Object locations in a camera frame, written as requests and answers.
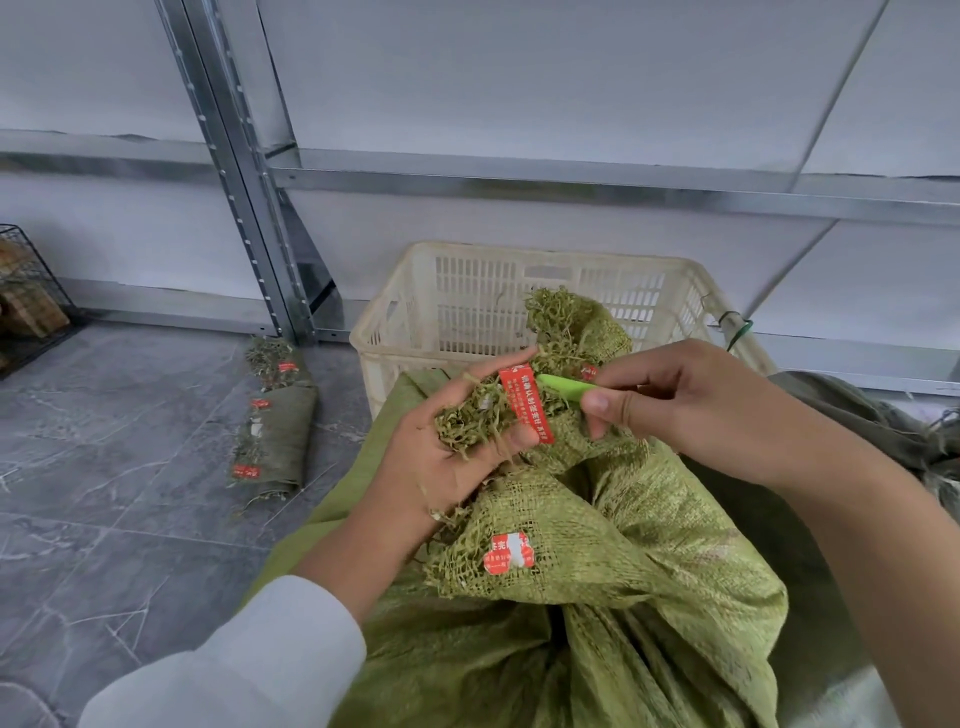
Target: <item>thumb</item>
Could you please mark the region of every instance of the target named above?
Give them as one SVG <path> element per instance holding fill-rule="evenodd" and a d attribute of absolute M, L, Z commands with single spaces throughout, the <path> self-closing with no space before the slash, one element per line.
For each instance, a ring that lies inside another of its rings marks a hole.
<path fill-rule="evenodd" d="M 589 390 L 580 400 L 580 408 L 592 421 L 590 433 L 595 436 L 606 432 L 606 424 L 626 427 L 636 437 L 656 434 L 655 430 L 662 429 L 663 410 L 668 406 L 667 400 L 604 387 Z"/>

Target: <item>tied sack bundle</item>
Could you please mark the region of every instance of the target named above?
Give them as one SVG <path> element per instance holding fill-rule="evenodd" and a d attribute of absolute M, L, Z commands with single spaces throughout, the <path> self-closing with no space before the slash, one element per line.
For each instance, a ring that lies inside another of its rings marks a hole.
<path fill-rule="evenodd" d="M 230 477 L 233 485 L 250 486 L 250 506 L 303 487 L 317 387 L 302 353 L 282 339 L 254 339 L 246 358 L 263 390 L 237 433 Z"/>
<path fill-rule="evenodd" d="M 563 289 L 527 309 L 537 373 L 575 376 L 631 348 L 603 306 Z M 448 379 L 400 377 L 350 473 L 254 591 L 346 515 L 396 421 Z M 783 585 L 667 446 L 617 430 L 591 442 L 579 409 L 540 394 L 555 443 L 444 516 L 365 623 L 367 662 L 331 725 L 775 726 Z M 492 377 L 437 428 L 464 452 L 513 420 Z M 488 573 L 493 539 L 519 533 L 532 564 Z"/>

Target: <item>left hand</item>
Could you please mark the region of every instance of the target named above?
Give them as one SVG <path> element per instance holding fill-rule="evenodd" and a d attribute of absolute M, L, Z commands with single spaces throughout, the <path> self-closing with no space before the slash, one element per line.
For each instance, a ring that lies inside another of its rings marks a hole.
<path fill-rule="evenodd" d="M 462 404 L 472 380 L 530 359 L 536 347 L 503 354 L 471 365 L 455 379 L 405 414 L 394 430 L 380 467 L 353 514 L 372 518 L 408 552 L 416 550 L 437 529 L 431 510 L 447 513 L 463 502 L 497 466 L 540 442 L 529 425 L 515 423 L 496 440 L 477 445 L 467 459 L 445 446 L 434 419 L 444 409 Z"/>

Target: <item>white sleeve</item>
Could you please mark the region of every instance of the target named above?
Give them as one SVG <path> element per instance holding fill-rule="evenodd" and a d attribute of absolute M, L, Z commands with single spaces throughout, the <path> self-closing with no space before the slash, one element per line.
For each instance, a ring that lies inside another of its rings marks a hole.
<path fill-rule="evenodd" d="M 281 576 L 196 651 L 104 688 L 79 728 L 316 728 L 329 722 L 365 657 L 360 628 L 335 596 Z"/>

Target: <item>green wire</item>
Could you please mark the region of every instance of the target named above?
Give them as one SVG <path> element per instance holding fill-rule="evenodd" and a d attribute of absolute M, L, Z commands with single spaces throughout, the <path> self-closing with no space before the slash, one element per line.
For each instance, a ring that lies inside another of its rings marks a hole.
<path fill-rule="evenodd" d="M 727 351 L 728 352 L 732 351 L 733 346 L 736 344 L 736 342 L 740 340 L 740 337 L 743 336 L 743 334 L 747 333 L 747 331 L 749 331 L 753 327 L 754 327 L 754 322 L 752 319 L 747 319 L 745 322 L 743 322 L 743 326 L 740 327 L 740 331 L 734 334 L 733 339 L 730 340 L 730 345 L 727 347 Z"/>

